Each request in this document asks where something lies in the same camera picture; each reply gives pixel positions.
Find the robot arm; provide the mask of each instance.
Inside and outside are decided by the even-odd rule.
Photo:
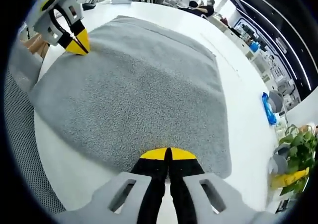
[[[55,9],[66,19],[75,39],[58,24]],[[40,33],[49,44],[60,44],[68,52],[85,55],[90,48],[87,30],[80,21],[83,18],[82,12],[76,0],[36,0],[26,24]]]

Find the potted plant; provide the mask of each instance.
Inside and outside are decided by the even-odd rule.
[[[310,126],[302,127],[302,129],[291,125],[285,132],[285,137],[279,141],[279,145],[289,144],[288,150],[288,173],[292,174],[309,167],[310,171],[315,166],[314,152],[318,143],[318,139],[314,136]],[[294,191],[299,194],[303,191],[308,176],[305,176],[296,182],[283,188],[281,195]]]

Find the white table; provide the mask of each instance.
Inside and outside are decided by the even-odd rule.
[[[84,11],[82,22],[91,31],[118,15],[150,21],[184,34],[216,55],[227,103],[232,159],[232,173],[225,181],[242,193],[247,205],[256,210],[264,210],[267,163],[277,142],[261,101],[262,92],[268,90],[257,71],[217,27],[207,20],[175,8],[140,2],[112,5],[103,1],[95,9]],[[63,18],[58,21],[67,28]],[[39,79],[63,52],[61,46],[50,47]],[[116,173],[71,148],[56,136],[36,112],[34,124],[42,165],[57,197],[67,210],[83,207],[91,200],[94,190]],[[169,189],[166,189],[158,223],[177,223],[168,193]]]

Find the blue object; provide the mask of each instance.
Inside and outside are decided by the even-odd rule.
[[[265,92],[263,92],[262,101],[265,107],[265,112],[266,112],[268,122],[271,125],[275,125],[277,123],[277,119],[272,109],[270,108],[270,105],[268,104],[268,95]]]
[[[251,45],[250,45],[250,49],[255,53],[257,50],[258,50],[258,44],[253,42]]]

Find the ceiling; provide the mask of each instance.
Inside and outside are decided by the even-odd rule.
[[[294,80],[300,96],[302,99],[306,98],[318,86],[318,24],[316,20],[318,11],[314,8],[315,0],[265,0],[271,6],[263,0],[243,0],[270,22],[243,2],[231,1],[237,8],[246,11],[249,17],[260,25],[274,41],[276,38],[282,38],[281,34],[286,38],[292,49],[287,46],[285,56],[297,77]],[[286,65],[286,69],[292,74],[288,65]]]

